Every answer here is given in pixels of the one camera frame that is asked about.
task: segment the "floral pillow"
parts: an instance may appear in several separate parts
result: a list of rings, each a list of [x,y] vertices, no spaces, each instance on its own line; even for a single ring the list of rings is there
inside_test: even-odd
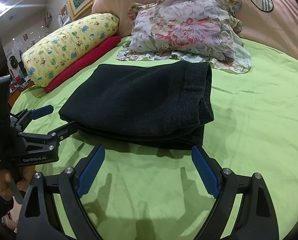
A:
[[[234,17],[241,0],[157,0],[133,3],[132,38],[118,53],[119,60],[178,58],[209,61],[215,68],[243,73],[250,54],[237,36],[242,22]]]

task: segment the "yellow pillow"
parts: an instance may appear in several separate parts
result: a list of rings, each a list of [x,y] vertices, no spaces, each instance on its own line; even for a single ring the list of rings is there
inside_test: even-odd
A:
[[[31,80],[46,87],[73,62],[115,35],[118,23],[119,19],[111,13],[96,13],[44,37],[22,55]]]

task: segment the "folded black cloth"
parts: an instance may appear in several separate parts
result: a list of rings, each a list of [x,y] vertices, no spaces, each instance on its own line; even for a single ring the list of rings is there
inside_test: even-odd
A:
[[[81,130],[152,147],[191,149],[211,122],[211,67],[101,64],[59,111]]]

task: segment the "green bed sheet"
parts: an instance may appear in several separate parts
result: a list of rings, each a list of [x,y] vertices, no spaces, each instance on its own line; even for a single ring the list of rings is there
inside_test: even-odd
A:
[[[25,131],[45,134],[63,125],[59,109],[101,63],[150,67],[174,62],[117,61],[122,42],[51,93],[37,87],[23,92],[13,113],[48,104],[55,109],[32,121]],[[263,175],[282,239],[298,220],[298,61],[268,46],[244,42],[252,57],[248,73],[212,70],[215,120],[205,126],[203,147],[236,174]],[[97,143],[106,149],[105,161],[81,201],[104,240],[192,240],[215,200],[206,192],[190,151],[145,147],[79,132],[61,142],[58,162],[37,170],[45,175],[59,173],[76,165]],[[231,232],[240,199],[236,198],[223,236]],[[66,233],[75,237],[58,195],[56,203]]]

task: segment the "human hand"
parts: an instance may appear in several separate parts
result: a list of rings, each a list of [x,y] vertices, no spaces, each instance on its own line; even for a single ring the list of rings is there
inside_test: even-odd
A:
[[[26,191],[31,178],[36,172],[36,166],[26,166],[23,170],[23,179],[17,183],[17,188],[19,190]],[[0,196],[5,200],[11,200],[13,193],[11,189],[8,187],[7,182],[11,182],[11,174],[8,170],[0,170]]]

